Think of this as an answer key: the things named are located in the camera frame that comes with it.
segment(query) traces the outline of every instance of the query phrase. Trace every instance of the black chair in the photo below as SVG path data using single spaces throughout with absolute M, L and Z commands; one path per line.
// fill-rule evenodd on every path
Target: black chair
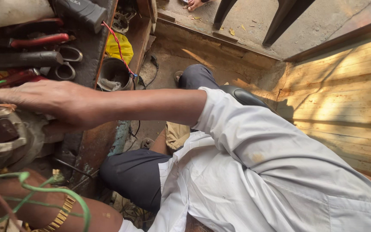
M 242 88 L 232 86 L 232 85 L 221 85 L 220 89 L 235 98 L 240 104 L 246 106 L 261 106 L 271 110 L 271 112 L 279 115 L 273 108 L 271 108 L 267 103 L 261 100 L 254 94 L 245 91 Z
M 263 45 L 271 46 L 289 26 L 312 5 L 315 0 L 278 0 L 279 8 L 265 35 Z M 219 30 L 225 17 L 237 0 L 221 0 L 214 18 L 214 27 Z

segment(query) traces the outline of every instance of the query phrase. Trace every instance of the yellow cloth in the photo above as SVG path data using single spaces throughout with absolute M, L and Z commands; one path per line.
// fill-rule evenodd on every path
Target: yellow cloth
M 125 37 L 125 35 L 116 33 L 116 36 L 117 36 L 118 41 L 120 42 L 122 57 L 124 58 L 125 62 L 129 64 L 131 61 L 131 58 L 134 55 L 133 48 L 130 42 L 128 42 L 128 39 L 127 37 Z M 120 50 L 118 49 L 118 44 L 112 34 L 108 36 L 106 52 L 110 54 L 111 57 L 121 59 Z
M 190 127 L 187 125 L 167 122 L 165 124 L 165 142 L 172 150 L 177 150 L 184 145 L 190 136 Z

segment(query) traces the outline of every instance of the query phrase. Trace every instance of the knee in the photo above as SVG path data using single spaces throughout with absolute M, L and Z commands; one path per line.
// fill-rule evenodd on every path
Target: knee
M 207 71 L 207 67 L 203 66 L 202 64 L 192 64 L 184 70 L 183 76 L 193 77 L 201 71 Z
M 119 180 L 118 174 L 121 172 L 119 156 L 120 155 L 107 157 L 100 166 L 99 176 L 110 189 L 112 189 L 112 186 Z

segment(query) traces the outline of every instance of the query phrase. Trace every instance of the metal bucket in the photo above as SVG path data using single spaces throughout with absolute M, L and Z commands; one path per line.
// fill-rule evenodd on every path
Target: metal bucket
M 111 57 L 103 61 L 101 66 L 100 75 L 98 77 L 97 84 L 104 91 L 113 91 L 109 86 L 104 85 L 100 80 L 104 78 L 109 81 L 116 81 L 121 83 L 121 88 L 116 90 L 131 90 L 133 81 L 130 77 L 130 73 L 125 66 L 124 62 L 120 59 Z

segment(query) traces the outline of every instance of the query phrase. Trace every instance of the plastic bag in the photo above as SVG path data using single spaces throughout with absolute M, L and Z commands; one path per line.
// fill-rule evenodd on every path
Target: plastic bag
M 128 41 L 127 37 L 125 37 L 125 35 L 122 35 L 120 33 L 116 33 L 116 36 L 117 36 L 117 38 L 120 42 L 122 57 L 124 58 L 125 62 L 127 64 L 129 64 L 130 61 L 131 61 L 131 58 L 134 55 L 133 48 L 132 48 L 130 42 Z M 106 52 L 111 57 L 115 57 L 115 58 L 118 58 L 118 59 L 121 60 L 120 50 L 118 49 L 118 44 L 117 44 L 117 42 L 114 39 L 114 36 L 112 34 L 110 34 L 108 36 L 107 45 L 106 45 Z

